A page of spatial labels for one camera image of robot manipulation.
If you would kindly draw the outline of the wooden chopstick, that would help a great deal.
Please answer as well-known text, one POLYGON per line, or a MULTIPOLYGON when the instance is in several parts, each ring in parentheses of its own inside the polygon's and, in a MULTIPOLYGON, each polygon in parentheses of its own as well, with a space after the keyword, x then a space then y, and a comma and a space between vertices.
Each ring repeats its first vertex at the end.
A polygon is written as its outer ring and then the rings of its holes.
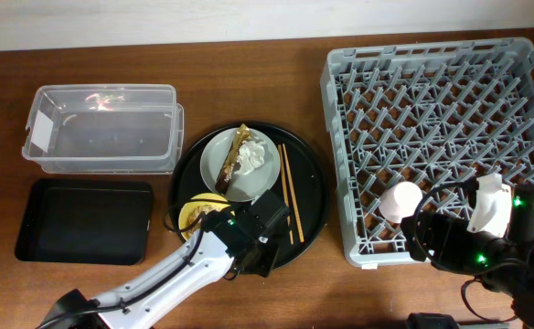
MULTIPOLYGON (((289 200, 288 200, 288 193, 287 193, 287 184, 286 184, 286 173, 285 173, 285 166, 284 166, 284 160, 283 160, 283 148, 280 144, 277 145, 277 149, 278 149, 278 153, 279 153, 279 157, 280 157, 280 163, 281 163, 281 181, 282 181, 282 190, 283 190, 283 201, 285 203, 286 206, 289 207, 289 200)), ((291 229, 291 210, 290 210, 290 214, 288 215, 287 219, 286 219, 286 222, 287 222, 287 226, 288 226, 288 235, 289 235, 289 240, 290 240, 290 244, 293 245, 294 244, 294 234, 292 232, 292 229, 291 229)))
POLYGON ((298 238, 299 238, 300 243, 304 243, 305 242, 304 230, 303 230, 303 226, 301 222, 299 206, 298 206, 297 199, 296 199, 294 179, 293 179, 292 170, 290 166, 289 156, 288 156, 288 152, 287 152, 287 148, 285 144, 282 144, 282 151, 283 151, 283 159, 285 162, 285 169, 286 169, 286 174, 287 174, 287 182, 288 182, 289 190, 290 190, 291 197, 292 197, 292 204, 294 208, 294 217, 295 217, 296 226, 297 226, 298 238))

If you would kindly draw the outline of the grey plate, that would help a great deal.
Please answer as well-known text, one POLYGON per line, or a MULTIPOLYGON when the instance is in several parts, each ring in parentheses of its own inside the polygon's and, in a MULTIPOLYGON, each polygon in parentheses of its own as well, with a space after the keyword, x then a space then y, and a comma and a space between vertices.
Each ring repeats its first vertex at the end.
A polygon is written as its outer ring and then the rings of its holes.
MULTIPOLYGON (((204 147, 200 160, 200 173, 205 185, 217 194, 215 188, 220 168, 227 157, 237 128, 229 128, 212 137, 204 147)), ((253 140, 263 142, 264 164, 246 175, 234 174, 229 189, 224 195, 234 202, 251 201, 273 187, 281 169, 280 155, 275 143, 265 134, 252 129, 253 140)))

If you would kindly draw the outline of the food scraps pile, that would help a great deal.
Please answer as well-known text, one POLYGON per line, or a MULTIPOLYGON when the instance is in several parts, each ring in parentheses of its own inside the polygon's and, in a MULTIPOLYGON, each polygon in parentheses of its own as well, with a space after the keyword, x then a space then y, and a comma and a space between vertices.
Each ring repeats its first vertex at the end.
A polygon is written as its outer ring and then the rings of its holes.
POLYGON ((208 213, 217 210, 218 208, 213 205, 196 206, 187 216, 187 234, 191 235, 196 230, 200 229, 202 224, 202 218, 208 213))

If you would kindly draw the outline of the yellow bowl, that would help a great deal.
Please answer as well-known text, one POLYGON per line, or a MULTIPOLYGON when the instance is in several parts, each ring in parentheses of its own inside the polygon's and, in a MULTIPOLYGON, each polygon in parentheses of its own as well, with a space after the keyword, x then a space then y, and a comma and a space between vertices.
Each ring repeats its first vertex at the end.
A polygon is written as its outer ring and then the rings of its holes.
POLYGON ((178 217, 178 228, 180 230, 180 235, 184 240, 188 240, 192 236, 192 234, 187 234, 186 221, 188 214, 194 207, 202 205, 213 205, 218 208, 217 211, 221 211, 230 204, 225 197, 213 193, 202 193, 190 198, 185 205, 181 207, 178 217))

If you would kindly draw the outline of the white tissue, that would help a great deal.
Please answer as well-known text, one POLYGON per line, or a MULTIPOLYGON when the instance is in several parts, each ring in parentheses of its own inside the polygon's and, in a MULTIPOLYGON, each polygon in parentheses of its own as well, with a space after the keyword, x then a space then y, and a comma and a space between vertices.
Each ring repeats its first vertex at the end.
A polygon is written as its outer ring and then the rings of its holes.
POLYGON ((264 141, 245 141, 237 155, 236 175, 248 175, 264 164, 264 141))

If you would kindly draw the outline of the pink cup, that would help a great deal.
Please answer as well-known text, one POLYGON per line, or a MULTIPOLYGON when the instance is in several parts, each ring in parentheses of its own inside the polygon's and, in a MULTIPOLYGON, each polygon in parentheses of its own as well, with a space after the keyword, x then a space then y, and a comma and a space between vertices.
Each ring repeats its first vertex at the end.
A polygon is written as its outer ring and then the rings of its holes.
POLYGON ((380 196, 379 212, 389 222, 400 224, 404 218, 413 215, 421 200, 422 191, 417 185, 399 182, 380 196))

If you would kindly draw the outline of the gold brown snack wrapper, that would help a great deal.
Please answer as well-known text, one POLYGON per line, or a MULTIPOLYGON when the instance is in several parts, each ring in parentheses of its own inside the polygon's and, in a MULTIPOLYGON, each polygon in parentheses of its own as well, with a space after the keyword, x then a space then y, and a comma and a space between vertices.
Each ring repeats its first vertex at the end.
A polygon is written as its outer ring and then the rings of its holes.
POLYGON ((220 168, 215 184, 215 188, 220 194, 225 195, 227 193, 234 173, 234 168, 237 163, 239 150, 243 143, 251 138, 252 132, 245 124, 242 124, 235 132, 231 147, 222 164, 222 167, 220 168))

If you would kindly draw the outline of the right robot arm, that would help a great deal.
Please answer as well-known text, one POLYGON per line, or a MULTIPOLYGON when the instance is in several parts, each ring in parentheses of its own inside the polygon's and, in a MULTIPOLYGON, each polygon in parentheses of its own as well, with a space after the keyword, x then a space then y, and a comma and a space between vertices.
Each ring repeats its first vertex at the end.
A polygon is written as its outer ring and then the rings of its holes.
POLYGON ((515 317, 534 328, 534 185, 510 187, 492 174, 436 186, 428 195, 444 190, 465 191, 472 216, 425 212, 423 197, 400 223, 411 258, 510 296, 515 317))

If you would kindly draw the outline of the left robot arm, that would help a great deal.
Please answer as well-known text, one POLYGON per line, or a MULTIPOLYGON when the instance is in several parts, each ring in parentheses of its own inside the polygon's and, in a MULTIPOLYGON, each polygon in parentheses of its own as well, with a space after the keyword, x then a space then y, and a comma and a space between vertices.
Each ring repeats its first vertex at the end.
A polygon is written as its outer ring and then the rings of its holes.
POLYGON ((188 226, 190 239, 137 278, 87 300, 79 290, 62 296, 43 328, 151 328, 205 286, 239 274, 266 277, 279 253, 274 236, 290 213, 272 191, 250 203, 222 202, 188 226))

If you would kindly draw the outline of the round black serving tray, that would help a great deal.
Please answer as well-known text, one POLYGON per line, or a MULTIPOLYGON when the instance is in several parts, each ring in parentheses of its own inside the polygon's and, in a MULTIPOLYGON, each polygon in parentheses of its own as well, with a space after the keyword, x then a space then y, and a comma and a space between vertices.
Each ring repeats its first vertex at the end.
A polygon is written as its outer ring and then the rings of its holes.
MULTIPOLYGON (((218 133, 239 126, 237 122, 230 123, 207 133, 178 161, 168 197, 168 205, 172 207, 170 218, 174 225, 178 222, 177 216, 185 201, 209 191, 203 183, 199 168, 204 147, 218 133)), ((325 226, 331 204, 329 184, 315 151, 297 134, 267 122, 249 122, 248 126, 265 133, 275 143, 286 145, 294 179, 305 242, 300 243, 299 238, 295 238, 294 244, 291 245, 289 235, 281 229, 278 236, 280 250, 274 263, 274 267, 278 269, 293 262, 307 251, 325 226)))

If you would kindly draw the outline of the black rectangular tray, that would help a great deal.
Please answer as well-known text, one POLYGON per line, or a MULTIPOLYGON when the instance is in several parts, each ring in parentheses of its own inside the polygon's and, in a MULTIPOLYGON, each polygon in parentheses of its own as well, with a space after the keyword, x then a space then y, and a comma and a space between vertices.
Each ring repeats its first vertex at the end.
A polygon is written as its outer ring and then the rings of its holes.
POLYGON ((31 186, 14 254, 22 261, 137 264, 153 203, 146 182, 41 178, 31 186))

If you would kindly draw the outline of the clear plastic bin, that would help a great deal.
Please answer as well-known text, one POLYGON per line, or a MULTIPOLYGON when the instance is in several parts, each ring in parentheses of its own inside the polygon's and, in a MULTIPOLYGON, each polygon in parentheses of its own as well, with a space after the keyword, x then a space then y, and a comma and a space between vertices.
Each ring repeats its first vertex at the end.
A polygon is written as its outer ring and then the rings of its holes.
POLYGON ((40 87, 22 155, 49 174, 170 175, 185 111, 168 84, 40 87))

